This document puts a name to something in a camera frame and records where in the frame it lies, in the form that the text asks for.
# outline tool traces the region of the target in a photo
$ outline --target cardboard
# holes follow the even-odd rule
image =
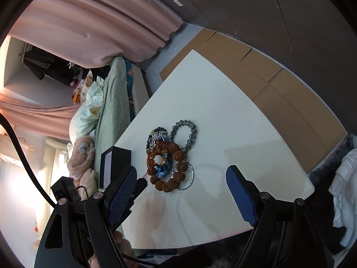
[[[248,53],[242,59],[242,63],[259,74],[267,82],[269,82],[281,70],[280,65],[255,50]]]
[[[271,81],[271,85],[300,112],[329,150],[345,134],[345,129],[328,107],[286,69]]]
[[[305,118],[275,88],[268,86],[253,102],[283,137],[306,172],[328,153],[321,138]]]
[[[196,50],[235,83],[266,115],[306,172],[338,144],[346,131],[328,107],[294,74],[251,47],[203,29],[163,69],[165,80]]]

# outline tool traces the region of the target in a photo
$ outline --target white tabletop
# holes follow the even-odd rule
[[[192,50],[163,82],[116,146],[132,150],[138,177],[146,173],[146,141],[156,127],[171,131],[180,120],[197,126],[188,152],[195,180],[186,191],[157,191],[150,182],[123,223],[137,249],[181,248],[226,238],[250,229],[225,181],[237,165],[247,180],[275,198],[293,201],[313,193],[300,164],[256,105],[220,70]],[[181,127],[181,147],[190,129]]]

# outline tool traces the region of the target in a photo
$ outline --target white garment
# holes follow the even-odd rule
[[[333,226],[347,229],[340,244],[351,248],[357,239],[357,148],[342,159],[328,191],[333,195]]]

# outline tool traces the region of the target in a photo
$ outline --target black box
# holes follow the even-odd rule
[[[105,189],[110,182],[118,180],[124,169],[131,165],[131,150],[112,146],[100,159],[99,188]]]

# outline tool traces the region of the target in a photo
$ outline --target curtain fold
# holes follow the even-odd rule
[[[69,124],[80,105],[42,107],[0,95],[0,112],[15,126],[69,140]]]
[[[34,0],[10,35],[85,68],[152,57],[183,21],[158,0]]]

